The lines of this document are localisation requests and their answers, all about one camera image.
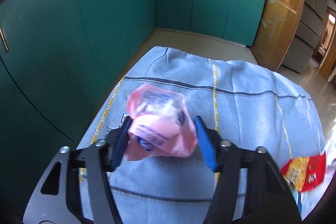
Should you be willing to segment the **pink plastic wrapper bag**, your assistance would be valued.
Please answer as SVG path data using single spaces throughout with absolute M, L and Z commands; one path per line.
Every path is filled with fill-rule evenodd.
M 130 94 L 126 111 L 132 119 L 127 130 L 127 161 L 185 158 L 195 151 L 197 133 L 183 94 L 143 84 Z

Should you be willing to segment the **red yellow snack wrapper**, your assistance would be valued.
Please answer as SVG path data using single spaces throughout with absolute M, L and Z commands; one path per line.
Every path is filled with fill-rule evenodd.
M 280 171 L 297 192 L 313 190 L 324 180 L 326 153 L 291 159 Z

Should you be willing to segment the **teal kitchen cabinets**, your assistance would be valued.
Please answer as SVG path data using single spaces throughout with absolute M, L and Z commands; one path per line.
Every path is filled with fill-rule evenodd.
M 156 29 L 251 46 L 266 0 L 1 0 L 1 64 L 63 138 L 84 135 Z

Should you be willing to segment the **light blue checked tablecloth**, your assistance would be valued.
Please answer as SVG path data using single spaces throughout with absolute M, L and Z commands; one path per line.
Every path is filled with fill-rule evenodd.
M 210 60 L 164 47 L 152 48 L 128 71 L 79 147 L 118 128 L 129 94 L 143 84 L 183 94 L 191 117 L 201 116 L 240 148 L 265 147 L 278 166 L 324 149 L 317 109 L 302 87 L 245 61 Z M 202 223 L 215 190 L 215 175 L 198 149 L 187 158 L 123 161 L 108 178 L 123 223 Z

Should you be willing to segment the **grey refrigerator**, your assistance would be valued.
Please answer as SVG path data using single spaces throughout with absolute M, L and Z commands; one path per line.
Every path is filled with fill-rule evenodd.
M 305 0 L 301 19 L 282 65 L 302 73 L 318 46 L 327 0 Z

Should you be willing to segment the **wooden glass door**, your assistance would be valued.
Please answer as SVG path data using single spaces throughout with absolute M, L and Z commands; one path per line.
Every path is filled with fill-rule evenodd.
M 293 41 L 304 0 L 266 0 L 251 51 L 262 67 L 277 71 Z

